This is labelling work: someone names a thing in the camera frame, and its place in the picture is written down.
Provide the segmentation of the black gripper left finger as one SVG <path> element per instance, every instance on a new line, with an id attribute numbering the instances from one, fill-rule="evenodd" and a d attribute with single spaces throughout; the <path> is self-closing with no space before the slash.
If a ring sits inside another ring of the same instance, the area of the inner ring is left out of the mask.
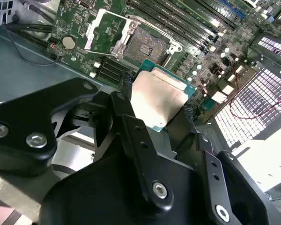
<path id="1" fill-rule="evenodd" d="M 169 211 L 174 194 L 142 120 L 130 102 L 132 82 L 106 93 L 83 78 L 73 78 L 0 104 L 0 171 L 36 176 L 49 166 L 57 142 L 82 126 L 96 130 L 100 147 L 118 139 L 133 170 L 133 185 L 149 211 Z"/>

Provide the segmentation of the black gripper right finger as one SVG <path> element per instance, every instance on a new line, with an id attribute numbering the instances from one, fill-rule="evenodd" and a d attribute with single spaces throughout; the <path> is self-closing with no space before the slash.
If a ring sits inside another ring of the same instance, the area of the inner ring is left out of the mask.
<path id="1" fill-rule="evenodd" d="M 178 224 L 270 225 L 272 205 L 239 161 L 212 143 L 184 105 L 168 122 L 176 163 L 168 170 Z"/>

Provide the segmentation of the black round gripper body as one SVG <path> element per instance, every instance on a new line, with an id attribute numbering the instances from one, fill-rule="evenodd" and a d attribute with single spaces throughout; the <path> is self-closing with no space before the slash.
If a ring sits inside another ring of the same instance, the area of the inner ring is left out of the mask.
<path id="1" fill-rule="evenodd" d="M 115 153 L 58 182 L 43 200 L 42 225 L 208 225 L 194 171 L 159 158 L 174 193 L 172 209 L 152 217 L 123 153 Z"/>

